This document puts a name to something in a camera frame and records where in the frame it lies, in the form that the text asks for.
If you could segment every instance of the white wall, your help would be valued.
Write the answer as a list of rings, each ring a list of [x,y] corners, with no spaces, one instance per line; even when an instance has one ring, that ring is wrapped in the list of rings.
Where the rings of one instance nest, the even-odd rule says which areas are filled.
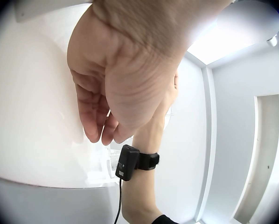
[[[194,217],[206,150],[206,106],[202,72],[187,59],[179,66],[179,95],[164,130],[155,173],[158,208],[174,221]]]
[[[213,179],[203,214],[207,224],[227,223],[247,177],[254,142],[254,96],[279,94],[279,42],[213,69],[217,142]]]

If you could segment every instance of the hand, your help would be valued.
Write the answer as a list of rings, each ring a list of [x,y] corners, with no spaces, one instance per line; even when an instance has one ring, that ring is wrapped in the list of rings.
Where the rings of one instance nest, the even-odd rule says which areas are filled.
[[[102,143],[121,143],[146,124],[182,56],[144,48],[100,21],[89,7],[71,35],[67,53],[89,140],[97,142],[104,126]]]
[[[67,51],[91,142],[104,127],[104,145],[121,143],[151,119],[186,49],[229,1],[94,1]]]

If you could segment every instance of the finger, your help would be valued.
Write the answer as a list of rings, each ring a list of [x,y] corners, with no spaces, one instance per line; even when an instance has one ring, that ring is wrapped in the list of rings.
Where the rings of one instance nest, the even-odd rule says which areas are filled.
[[[96,110],[99,106],[100,94],[89,92],[79,85],[75,85],[75,87],[81,123],[83,124],[86,136],[91,142],[95,143],[99,140]]]
[[[175,89],[178,89],[178,86],[179,86],[179,72],[178,72],[178,70],[175,73],[174,85],[175,85]]]
[[[97,122],[97,128],[98,128],[98,140],[100,139],[101,132],[103,129],[103,126],[105,124],[105,120],[107,118],[107,114],[109,112],[109,106],[106,101],[106,97],[101,95],[99,100],[99,107],[96,111],[96,122]]]
[[[72,69],[70,71],[75,84],[95,94],[100,92],[101,80],[98,79],[95,72],[92,71],[89,72],[89,75],[82,75]]]
[[[101,137],[103,145],[109,145],[112,142],[112,140],[114,139],[114,131],[117,126],[118,121],[113,116],[113,114],[110,113],[109,117],[105,121],[105,126]]]
[[[117,144],[120,144],[123,141],[125,141],[126,139],[133,136],[133,134],[134,134],[134,131],[128,130],[121,124],[118,124],[118,126],[114,130],[114,140]]]

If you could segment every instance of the white curved surface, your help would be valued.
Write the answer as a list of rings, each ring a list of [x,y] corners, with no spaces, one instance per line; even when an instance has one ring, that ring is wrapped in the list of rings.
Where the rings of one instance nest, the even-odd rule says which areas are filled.
[[[79,188],[109,182],[106,148],[85,137],[66,49],[89,4],[0,20],[0,177]]]

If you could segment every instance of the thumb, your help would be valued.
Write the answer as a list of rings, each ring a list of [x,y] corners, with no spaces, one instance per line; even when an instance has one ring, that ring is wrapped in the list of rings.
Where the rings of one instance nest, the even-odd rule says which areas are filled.
[[[127,129],[119,123],[114,131],[114,140],[117,144],[120,144],[123,141],[125,141],[126,139],[133,136],[134,133],[135,133],[135,130]]]

